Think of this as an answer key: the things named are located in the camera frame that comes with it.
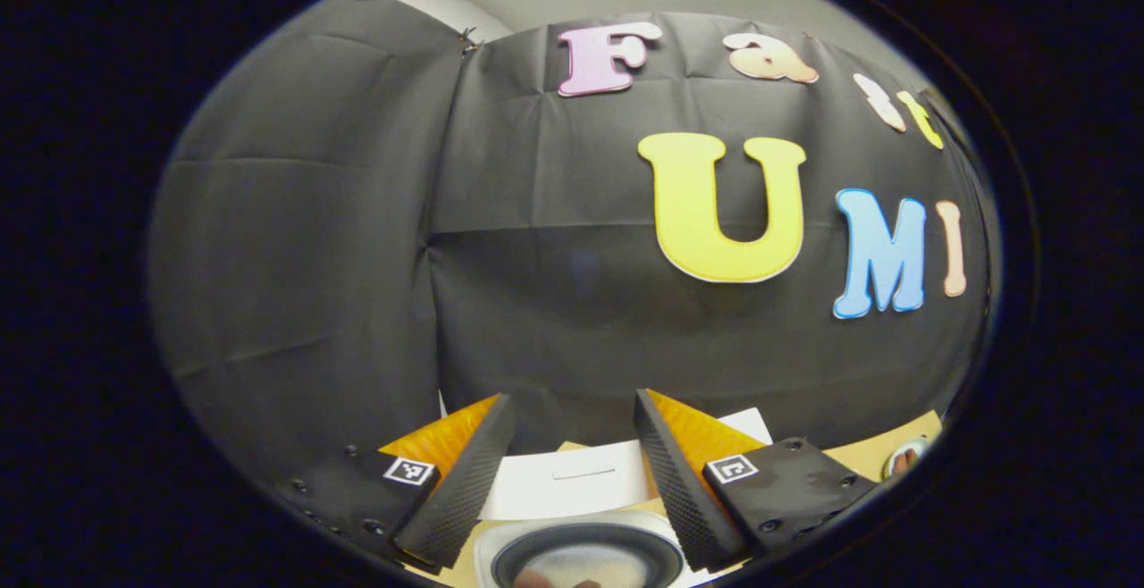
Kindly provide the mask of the black backdrop cloth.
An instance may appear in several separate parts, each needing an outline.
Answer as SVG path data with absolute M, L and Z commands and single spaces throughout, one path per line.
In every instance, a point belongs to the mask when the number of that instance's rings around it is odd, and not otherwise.
M 635 437 L 635 392 L 758 408 L 835 447 L 944 412 L 980 360 L 1001 247 L 982 161 L 925 94 L 882 122 L 850 51 L 726 15 L 548 23 L 463 50 L 397 0 L 323 0 L 237 63 L 164 170 L 148 297 L 172 378 L 252 477 L 283 480 L 493 394 L 513 454 Z M 803 241 L 700 280 L 653 220 L 654 133 L 726 144 L 718 228 L 756 240 L 804 149 Z

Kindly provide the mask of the white rice cooker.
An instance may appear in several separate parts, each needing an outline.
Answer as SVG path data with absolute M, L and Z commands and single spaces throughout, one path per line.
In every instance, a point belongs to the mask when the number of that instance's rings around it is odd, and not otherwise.
M 583 522 L 623 509 L 649 512 L 628 523 L 677 541 L 638 440 L 598 447 L 565 444 L 559 452 L 505 456 L 480 521 L 521 523 L 524 533 L 532 526 Z

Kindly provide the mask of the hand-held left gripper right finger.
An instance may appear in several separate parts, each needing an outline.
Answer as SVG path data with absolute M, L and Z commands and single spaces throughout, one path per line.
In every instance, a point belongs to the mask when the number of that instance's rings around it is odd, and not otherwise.
M 875 486 L 811 442 L 764 444 L 656 390 L 637 390 L 633 422 L 690 569 L 785 554 Z

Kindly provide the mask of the pale green plate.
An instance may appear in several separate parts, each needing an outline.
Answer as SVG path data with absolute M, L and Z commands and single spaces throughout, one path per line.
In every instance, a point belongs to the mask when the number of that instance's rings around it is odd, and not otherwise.
M 919 450 L 922 450 L 922 454 L 919 458 L 919 461 L 920 461 L 921 458 L 928 452 L 928 448 L 930 448 L 930 439 L 927 436 L 919 436 L 919 437 L 914 437 L 914 438 L 904 440 L 904 442 L 901 442 L 901 444 L 897 448 L 893 448 L 892 452 L 891 452 L 891 454 L 889 456 L 887 456 L 887 460 L 885 460 L 885 462 L 884 462 L 884 464 L 882 467 L 881 478 L 883 480 L 889 480 L 890 478 L 895 477 L 893 475 L 889 474 L 889 461 L 891 460 L 891 458 L 895 455 L 896 452 L 900 452 L 900 450 L 904 448 L 904 447 L 916 447 Z

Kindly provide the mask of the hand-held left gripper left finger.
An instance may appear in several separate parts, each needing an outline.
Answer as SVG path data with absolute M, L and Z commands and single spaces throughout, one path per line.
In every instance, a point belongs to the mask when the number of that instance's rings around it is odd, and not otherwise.
M 379 563 L 442 571 L 456 563 L 515 436 L 509 394 L 389 444 L 342 452 L 275 482 L 291 509 Z

